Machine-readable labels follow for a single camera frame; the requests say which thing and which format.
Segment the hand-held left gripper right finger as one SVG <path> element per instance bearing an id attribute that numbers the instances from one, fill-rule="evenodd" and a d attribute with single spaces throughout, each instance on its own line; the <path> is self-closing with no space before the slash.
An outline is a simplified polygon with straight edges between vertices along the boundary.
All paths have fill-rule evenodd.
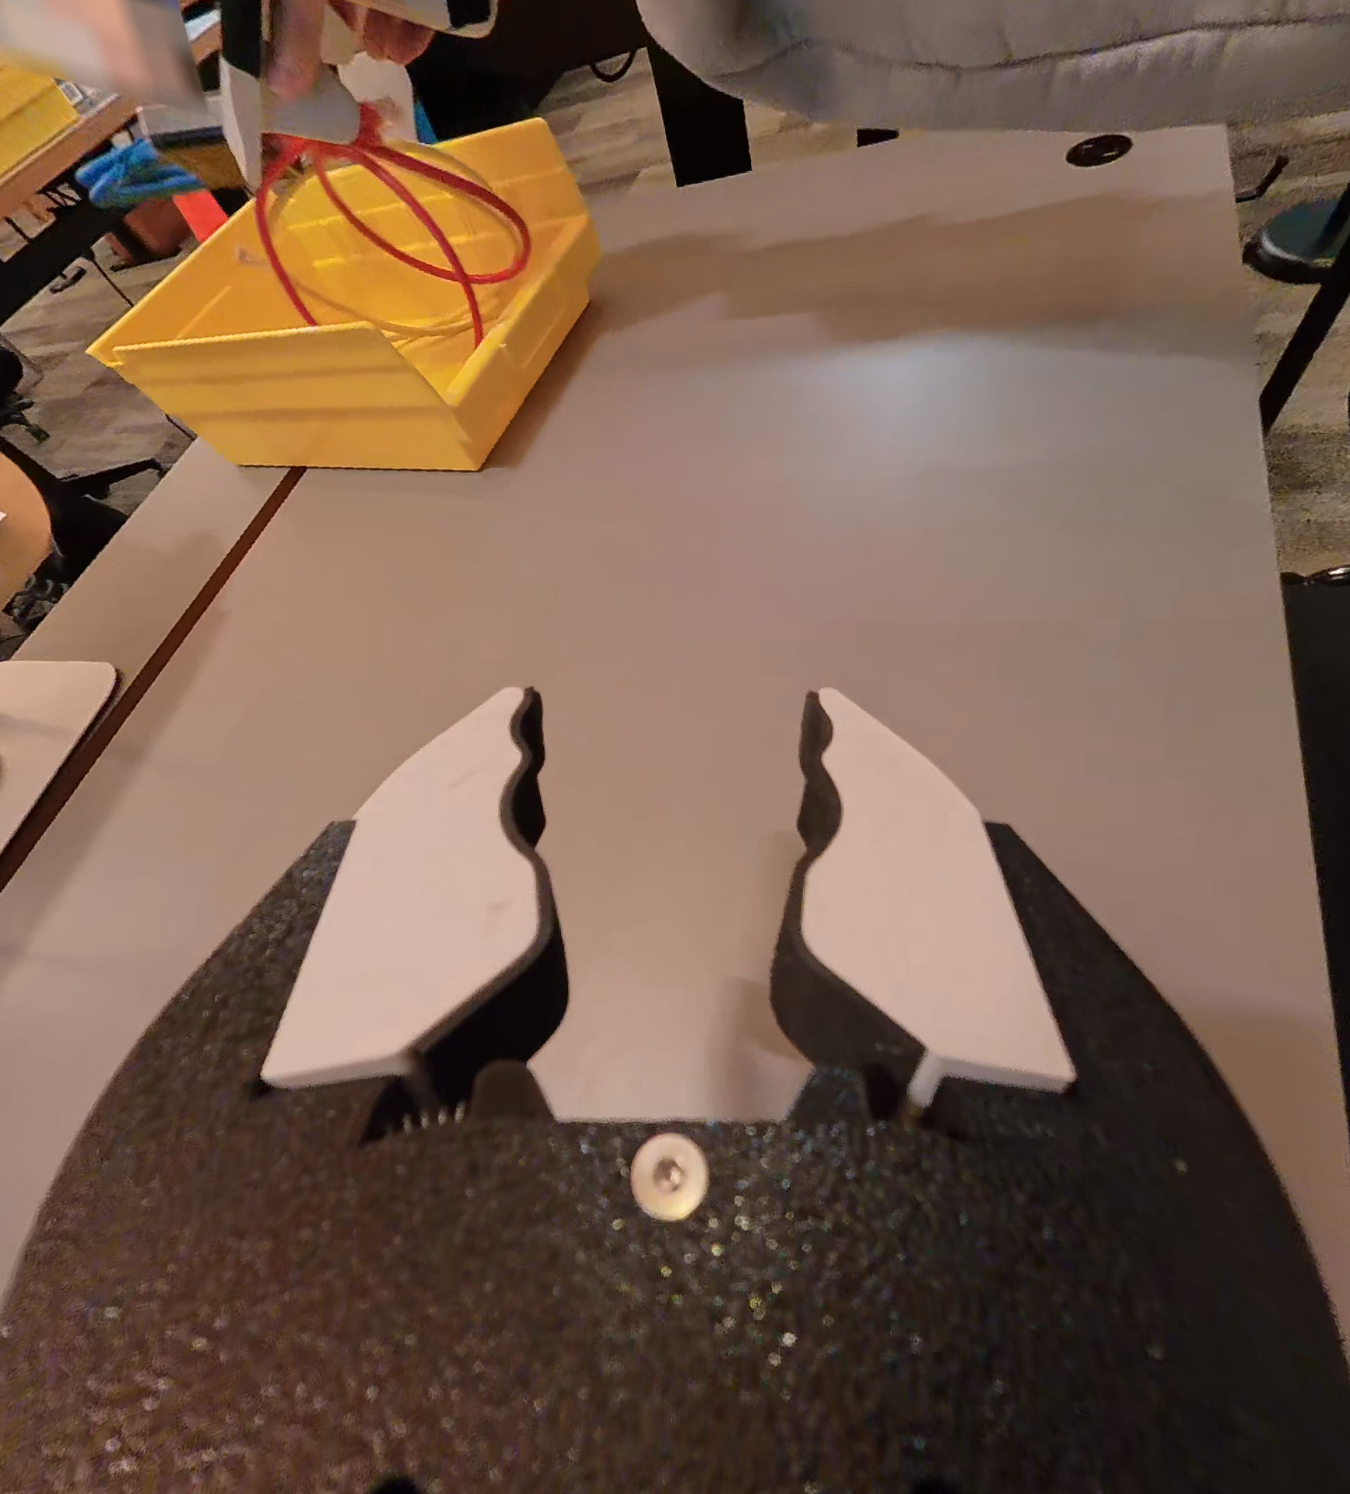
<path id="1" fill-rule="evenodd" d="M 944 1082 L 1068 1093 L 1076 1067 L 973 800 L 830 687 L 805 698 L 797 765 L 780 1031 L 917 1108 Z"/>

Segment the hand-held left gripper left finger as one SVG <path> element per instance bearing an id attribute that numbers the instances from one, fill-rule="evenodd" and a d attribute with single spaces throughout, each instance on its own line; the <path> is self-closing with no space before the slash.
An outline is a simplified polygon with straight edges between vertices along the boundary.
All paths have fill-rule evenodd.
<path id="1" fill-rule="evenodd" d="M 467 1093 L 567 1014 L 548 867 L 542 698 L 504 687 L 357 806 L 261 1082 L 414 1079 Z"/>

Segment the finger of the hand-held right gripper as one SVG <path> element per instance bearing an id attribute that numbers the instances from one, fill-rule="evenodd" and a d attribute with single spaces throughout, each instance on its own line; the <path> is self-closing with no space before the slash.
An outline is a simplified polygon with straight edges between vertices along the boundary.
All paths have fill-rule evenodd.
<path id="1" fill-rule="evenodd" d="M 266 85 L 265 85 L 266 48 L 232 61 L 219 56 L 219 122 L 226 141 L 237 160 L 243 179 L 261 179 L 265 173 L 265 123 L 266 123 Z"/>
<path id="2" fill-rule="evenodd" d="M 319 63 L 310 89 L 285 85 L 277 91 L 279 65 L 265 63 L 265 133 L 298 135 L 332 146 L 357 138 L 364 108 L 339 82 L 336 65 Z"/>

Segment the person's right forearm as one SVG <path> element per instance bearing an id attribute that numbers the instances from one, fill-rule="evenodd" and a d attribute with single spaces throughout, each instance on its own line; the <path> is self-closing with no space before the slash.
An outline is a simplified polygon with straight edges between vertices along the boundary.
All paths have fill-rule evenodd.
<path id="1" fill-rule="evenodd" d="M 1350 108 L 1350 2 L 636 2 L 690 74 L 807 122 L 1155 129 Z"/>

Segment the person's right hand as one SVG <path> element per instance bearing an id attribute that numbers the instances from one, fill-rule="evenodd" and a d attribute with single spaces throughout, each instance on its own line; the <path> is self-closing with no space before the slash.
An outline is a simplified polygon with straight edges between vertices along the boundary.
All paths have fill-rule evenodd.
<path id="1" fill-rule="evenodd" d="M 349 26 L 356 48 L 382 63 L 414 63 L 435 41 L 435 29 L 392 8 L 362 2 L 279 2 L 266 85 L 283 101 L 300 101 L 323 74 L 324 19 Z"/>

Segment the grey desk with wooden edge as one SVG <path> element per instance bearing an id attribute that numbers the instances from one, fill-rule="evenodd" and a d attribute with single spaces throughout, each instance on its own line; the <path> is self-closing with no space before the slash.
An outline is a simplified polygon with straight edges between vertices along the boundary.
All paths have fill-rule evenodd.
<path id="1" fill-rule="evenodd" d="M 77 123 L 17 160 L 0 176 L 0 220 L 27 207 L 53 183 L 71 176 L 81 157 L 125 129 L 138 113 L 140 102 L 134 101 L 103 97 L 90 113 L 81 113 Z"/>

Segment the black round stand base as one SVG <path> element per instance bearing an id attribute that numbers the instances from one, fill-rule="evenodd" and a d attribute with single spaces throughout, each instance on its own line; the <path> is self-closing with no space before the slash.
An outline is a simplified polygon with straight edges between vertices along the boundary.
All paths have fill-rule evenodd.
<path id="1" fill-rule="evenodd" d="M 1350 212 L 1333 226 L 1336 212 L 1336 196 L 1316 196 L 1272 214 L 1245 244 L 1245 263 L 1285 285 L 1324 281 L 1350 237 Z"/>

